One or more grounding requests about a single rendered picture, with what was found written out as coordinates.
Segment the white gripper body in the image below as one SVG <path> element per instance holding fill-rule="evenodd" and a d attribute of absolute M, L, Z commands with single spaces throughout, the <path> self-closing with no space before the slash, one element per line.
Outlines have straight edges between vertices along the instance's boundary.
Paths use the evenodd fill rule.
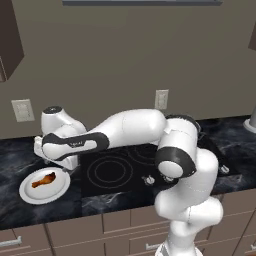
<path fill-rule="evenodd" d="M 68 170 L 74 170 L 78 167 L 79 163 L 77 156 L 69 156 L 61 161 L 51 160 L 43 154 L 41 145 L 42 138 L 40 136 L 36 136 L 34 138 L 34 153 L 43 158 L 46 163 L 54 163 Z"/>

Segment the brown chicken drumstick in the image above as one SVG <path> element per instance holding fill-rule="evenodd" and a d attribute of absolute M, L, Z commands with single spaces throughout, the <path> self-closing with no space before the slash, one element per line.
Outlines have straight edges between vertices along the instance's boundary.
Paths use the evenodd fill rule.
<path fill-rule="evenodd" d="M 52 172 L 50 174 L 45 175 L 43 179 L 33 182 L 32 187 L 37 188 L 38 186 L 41 186 L 41 185 L 50 184 L 55 180 L 55 178 L 56 178 L 56 174 Z"/>

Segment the white round plate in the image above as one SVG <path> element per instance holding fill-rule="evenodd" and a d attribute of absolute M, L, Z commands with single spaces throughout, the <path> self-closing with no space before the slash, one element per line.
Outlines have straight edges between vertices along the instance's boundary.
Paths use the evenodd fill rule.
<path fill-rule="evenodd" d="M 54 172 L 55 180 L 47 185 L 37 188 L 32 187 L 32 183 L 44 178 L 45 175 Z M 46 167 L 39 169 L 28 175 L 19 188 L 20 197 L 27 203 L 41 205 L 53 202 L 63 196 L 70 186 L 70 176 L 63 169 L 58 167 Z"/>

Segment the black glass hob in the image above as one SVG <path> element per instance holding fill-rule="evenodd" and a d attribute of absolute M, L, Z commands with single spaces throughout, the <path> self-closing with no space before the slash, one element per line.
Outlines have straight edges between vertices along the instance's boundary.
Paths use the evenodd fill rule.
<path fill-rule="evenodd" d="M 167 183 L 155 167 L 157 147 L 152 144 L 120 147 L 80 156 L 81 190 L 83 197 L 151 188 L 169 188 L 178 183 Z M 151 176 L 153 185 L 143 178 Z"/>

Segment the brown drawer front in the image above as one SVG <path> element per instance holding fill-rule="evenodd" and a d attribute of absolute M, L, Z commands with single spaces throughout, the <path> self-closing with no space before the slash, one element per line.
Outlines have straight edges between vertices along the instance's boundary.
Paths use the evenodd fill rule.
<path fill-rule="evenodd" d="M 20 245 L 0 248 L 0 256 L 53 256 L 42 224 L 0 231 L 0 242 L 22 236 Z"/>
<path fill-rule="evenodd" d="M 225 216 L 256 209 L 256 189 L 214 195 L 214 198 L 220 200 Z"/>
<path fill-rule="evenodd" d="M 129 239 L 129 254 L 155 254 L 156 250 L 147 251 L 145 244 L 153 245 L 163 243 L 168 236 L 168 230 L 168 227 L 163 227 L 137 233 L 135 237 Z"/>
<path fill-rule="evenodd" d="M 227 216 L 209 237 L 205 256 L 245 256 L 256 242 L 256 211 Z"/>
<path fill-rule="evenodd" d="M 103 236 L 100 215 L 51 222 L 46 226 L 55 247 L 96 240 Z"/>

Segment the grey extractor hood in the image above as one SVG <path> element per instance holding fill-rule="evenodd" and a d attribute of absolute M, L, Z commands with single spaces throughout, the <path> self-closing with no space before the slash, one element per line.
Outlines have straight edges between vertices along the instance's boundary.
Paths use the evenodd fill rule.
<path fill-rule="evenodd" d="M 61 0 L 63 6 L 220 6 L 223 0 Z"/>

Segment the white wall socket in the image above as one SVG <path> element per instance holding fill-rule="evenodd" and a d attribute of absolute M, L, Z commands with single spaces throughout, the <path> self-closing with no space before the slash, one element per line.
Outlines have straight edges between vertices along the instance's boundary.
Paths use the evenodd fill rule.
<path fill-rule="evenodd" d="M 17 122 L 29 122 L 34 121 L 34 113 L 29 99 L 12 100 L 12 107 Z"/>
<path fill-rule="evenodd" d="M 155 108 L 166 110 L 168 105 L 169 90 L 157 90 L 155 93 Z"/>

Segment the dark brown wall cupboard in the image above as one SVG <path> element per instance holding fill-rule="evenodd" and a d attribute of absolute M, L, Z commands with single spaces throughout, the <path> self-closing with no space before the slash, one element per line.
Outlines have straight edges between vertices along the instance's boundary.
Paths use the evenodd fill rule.
<path fill-rule="evenodd" d="M 0 82 L 11 77 L 23 58 L 12 0 L 0 0 Z"/>
<path fill-rule="evenodd" d="M 256 30 L 252 32 L 248 48 L 256 51 Z"/>

